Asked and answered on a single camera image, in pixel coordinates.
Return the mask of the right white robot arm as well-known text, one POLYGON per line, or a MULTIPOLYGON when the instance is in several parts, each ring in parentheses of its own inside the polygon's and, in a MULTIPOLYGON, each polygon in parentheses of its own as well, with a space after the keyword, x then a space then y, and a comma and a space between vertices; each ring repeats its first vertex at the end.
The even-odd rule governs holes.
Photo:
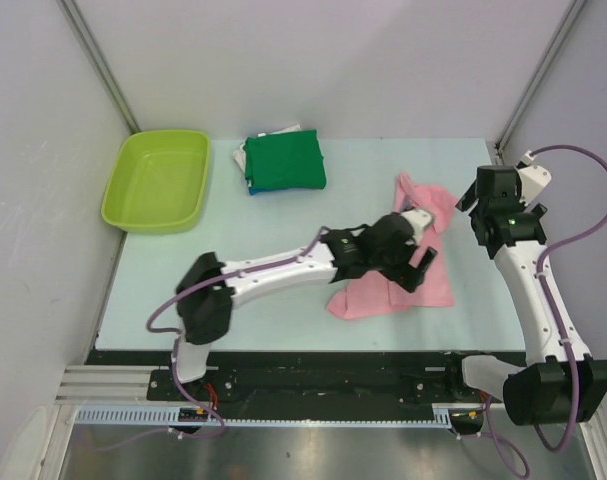
POLYGON ((479 390, 494 396, 518 426, 587 422, 607 393, 607 361, 595 359, 576 331, 544 255, 547 210, 534 200, 550 181, 538 166, 482 166, 457 205, 508 287, 526 365, 468 356, 446 373, 444 388, 456 401, 479 390))

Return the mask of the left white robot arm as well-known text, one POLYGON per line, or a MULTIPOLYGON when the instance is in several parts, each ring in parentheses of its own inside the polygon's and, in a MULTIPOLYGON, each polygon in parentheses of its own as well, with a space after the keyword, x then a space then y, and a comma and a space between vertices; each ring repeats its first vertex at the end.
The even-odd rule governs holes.
POLYGON ((360 279, 370 272, 416 291, 437 251, 426 248, 415 265, 411 259, 434 221, 432 213, 412 207, 372 225, 322 227, 308 246, 270 257, 223 262, 214 252, 199 256, 176 288, 183 332, 172 359, 170 389, 185 400, 197 397, 211 345, 228 333, 232 312, 265 295, 307 283, 360 279))

